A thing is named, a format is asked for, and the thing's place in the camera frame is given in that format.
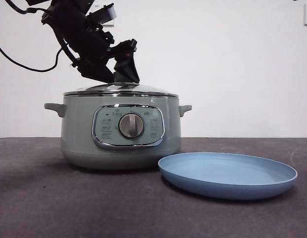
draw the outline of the mint green cooker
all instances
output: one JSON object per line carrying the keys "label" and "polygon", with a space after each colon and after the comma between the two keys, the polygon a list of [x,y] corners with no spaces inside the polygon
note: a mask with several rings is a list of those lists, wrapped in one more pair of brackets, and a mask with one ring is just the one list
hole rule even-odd
{"label": "mint green cooker", "polygon": [[63,104],[45,109],[62,118],[61,149],[70,163],[130,170],[180,151],[180,117],[192,106],[160,89],[111,83],[64,93]]}

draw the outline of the glass lid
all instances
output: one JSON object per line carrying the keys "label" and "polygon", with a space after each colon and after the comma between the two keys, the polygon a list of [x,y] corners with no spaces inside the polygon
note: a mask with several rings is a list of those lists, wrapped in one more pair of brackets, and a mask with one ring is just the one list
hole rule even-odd
{"label": "glass lid", "polygon": [[167,96],[167,97],[177,97],[178,95],[172,94],[168,91],[153,88],[146,85],[141,85],[137,83],[109,83],[103,84],[99,86],[89,87],[89,88],[80,88],[73,92],[66,92],[64,96],[68,95],[103,95],[103,94],[111,94],[111,95],[140,95],[140,96]]}

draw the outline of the pot handle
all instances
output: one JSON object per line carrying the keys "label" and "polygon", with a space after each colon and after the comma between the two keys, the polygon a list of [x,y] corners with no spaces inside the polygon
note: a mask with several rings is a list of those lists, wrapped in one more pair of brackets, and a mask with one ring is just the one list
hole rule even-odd
{"label": "pot handle", "polygon": [[184,113],[192,110],[192,105],[179,106],[180,117],[183,117]]}
{"label": "pot handle", "polygon": [[58,116],[63,118],[66,111],[66,105],[65,104],[57,104],[57,103],[45,103],[44,105],[45,109],[53,110],[58,113]]}

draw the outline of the blue plate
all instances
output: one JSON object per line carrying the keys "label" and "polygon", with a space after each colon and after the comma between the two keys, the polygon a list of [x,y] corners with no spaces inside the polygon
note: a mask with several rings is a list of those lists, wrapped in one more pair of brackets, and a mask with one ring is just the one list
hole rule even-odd
{"label": "blue plate", "polygon": [[196,152],[164,157],[162,175],[173,185],[204,196],[253,200],[288,190],[298,172],[289,165],[261,157]]}

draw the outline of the white backdrop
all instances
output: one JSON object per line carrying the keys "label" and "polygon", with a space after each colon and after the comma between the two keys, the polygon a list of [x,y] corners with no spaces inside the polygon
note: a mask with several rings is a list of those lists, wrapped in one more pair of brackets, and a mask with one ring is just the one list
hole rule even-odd
{"label": "white backdrop", "polygon": [[[116,43],[138,41],[141,83],[193,105],[181,118],[182,136],[307,137],[307,0],[113,2],[118,17],[108,30]],[[0,0],[1,47],[43,69],[60,47],[41,15],[20,15]],[[43,104],[97,84],[82,78],[64,53],[48,73],[27,71],[0,54],[0,137],[60,136],[61,119]]]}

